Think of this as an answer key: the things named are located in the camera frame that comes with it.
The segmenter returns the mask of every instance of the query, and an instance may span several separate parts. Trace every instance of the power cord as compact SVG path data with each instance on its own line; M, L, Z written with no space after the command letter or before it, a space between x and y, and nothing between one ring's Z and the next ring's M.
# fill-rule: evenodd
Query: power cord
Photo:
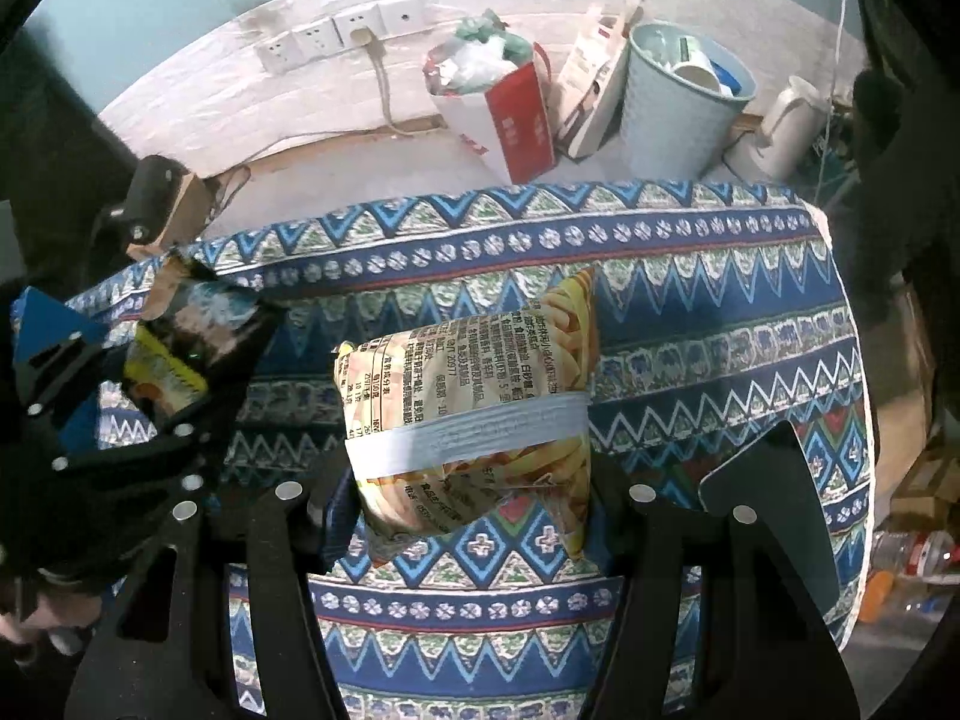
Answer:
M840 67L840 44L843 41L843 25L847 19L847 0L840 0L840 23L837 25L837 42L833 52L833 75L830 79L829 114L827 115L827 131L824 132L824 153L820 155L820 175L817 178L817 190L813 194L813 204L820 207L820 191L824 186L824 172L827 170L827 152L830 147L830 124L833 122L833 95L836 93L837 71Z
M380 107L383 111L383 121L390 132L400 135L404 138L416 138L419 135L426 135L431 132L437 132L440 129L445 129L445 127L429 127L428 129L419 129L415 132L409 132L408 130L400 129L397 126L397 123L394 122L394 117L392 117L390 110L390 79L388 79L387 70L383 65L383 56L385 55L383 44L377 39L376 35L374 35L371 30L366 28L366 26L353 30L352 33L350 33L350 40L352 40L354 46L363 47L366 50L368 57L370 57L371 64L373 65L373 74L376 76L376 87L380 93ZM249 163L253 162L253 160L256 160L257 157L261 156L267 151L270 151L270 149L274 148L275 146L279 146L285 141L291 141L297 138L323 138L329 135L368 135L376 132L377 129L379 129L379 127L373 127L371 129L326 129L314 132L298 132L293 135L283 135L282 137L277 138L275 141L267 143L267 145L263 146L263 148L258 148L258 150L253 154L228 169L229 175L227 176L227 180L224 181L224 183L219 187L216 196L214 196L213 208L210 210L210 214L206 220L205 226L210 225L215 218L219 217L219 215L227 210L227 208L229 208L229 204L233 202L234 197L236 197L239 191L246 186L251 178L253 178L253 170L251 169ZM227 190L232 184L234 176L237 176L237 173L239 172L243 172L244 177L240 180L240 183L237 184L233 191L227 194Z

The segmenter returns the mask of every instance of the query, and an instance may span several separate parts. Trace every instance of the geometric pattern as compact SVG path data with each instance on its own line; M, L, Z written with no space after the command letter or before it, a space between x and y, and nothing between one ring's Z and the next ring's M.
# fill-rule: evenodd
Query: geometric pattern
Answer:
M524 185L363 203L185 248L286 308L240 410L227 478L272 485L343 438L330 350L474 314L512 311L595 266L600 357L589 429L637 481L698 506L699 481L789 420L832 542L842 644L856 619L872 528L872 435L856 329L832 255L789 190L672 182ZM133 333L160 259L71 307ZM101 392L103 445L152 426ZM347 555L309 578L355 717L576 717L616 611L602 547L570 560L544 509L517 496L377 568L363 523ZM683 583L665 708L683 704L699 631L699 577ZM232 577L239 697L263 707L246 577Z

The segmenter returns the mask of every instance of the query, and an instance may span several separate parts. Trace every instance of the white brick wall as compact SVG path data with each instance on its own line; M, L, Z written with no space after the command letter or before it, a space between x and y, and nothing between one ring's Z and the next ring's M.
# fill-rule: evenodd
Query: white brick wall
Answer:
M363 50L269 76L253 45L285 29L354 4L377 0L274 0L225 23L136 81L100 114L137 155L161 153L200 175L227 170L268 143L304 132L382 124L376 79ZM387 41L392 112L397 121L434 112L424 90L426 50L456 20L492 7L515 30L535 38L557 69L576 37L578 17L595 0L426 0L430 32ZM760 83L748 109L762 112L786 76L829 88L836 27L789 0L642 0L646 18L702 30L736 53ZM861 42L845 36L839 88L863 63ZM282 148L317 140L289 141Z

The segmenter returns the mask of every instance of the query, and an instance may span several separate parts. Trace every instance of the black snack bag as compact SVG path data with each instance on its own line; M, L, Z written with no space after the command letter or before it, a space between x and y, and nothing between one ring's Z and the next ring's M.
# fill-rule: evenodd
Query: black snack bag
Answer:
M281 316L254 290L173 252L157 271L128 347L124 391L160 431L213 391L246 391Z

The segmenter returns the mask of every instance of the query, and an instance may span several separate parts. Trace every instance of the yellow snack packaging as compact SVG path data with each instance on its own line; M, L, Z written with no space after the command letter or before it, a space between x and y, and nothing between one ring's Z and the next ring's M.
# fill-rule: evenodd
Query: yellow snack packaging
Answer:
M342 344L335 375L374 565L517 493L581 557L589 499L593 270L507 314Z

